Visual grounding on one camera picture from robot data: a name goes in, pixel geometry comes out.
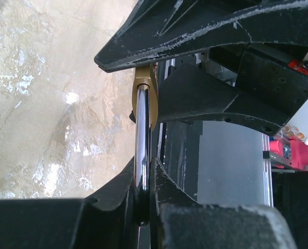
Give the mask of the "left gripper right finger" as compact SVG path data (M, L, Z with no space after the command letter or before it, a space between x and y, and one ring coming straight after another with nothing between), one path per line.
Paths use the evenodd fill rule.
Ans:
M265 205L199 204L153 158L151 248L296 248L286 220Z

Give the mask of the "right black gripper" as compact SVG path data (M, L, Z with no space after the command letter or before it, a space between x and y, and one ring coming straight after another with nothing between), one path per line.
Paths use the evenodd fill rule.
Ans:
M159 122L223 121L274 136L308 100L308 47L225 45L208 58L235 87L186 63L159 83Z

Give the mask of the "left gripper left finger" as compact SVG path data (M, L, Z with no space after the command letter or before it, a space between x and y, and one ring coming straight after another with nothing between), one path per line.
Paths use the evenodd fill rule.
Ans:
M133 167L83 199L0 200L0 248L135 248Z

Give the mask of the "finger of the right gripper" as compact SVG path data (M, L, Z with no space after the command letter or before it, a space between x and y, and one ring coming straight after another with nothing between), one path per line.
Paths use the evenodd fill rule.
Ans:
M94 61L109 73L247 43L308 46L308 1L138 1Z

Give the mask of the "brass long-shackle padlock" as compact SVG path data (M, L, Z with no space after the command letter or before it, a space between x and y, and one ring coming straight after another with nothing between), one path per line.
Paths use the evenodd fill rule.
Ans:
M132 89L135 117L134 217L140 227L149 223L151 133L158 120L158 85L156 66L135 69Z

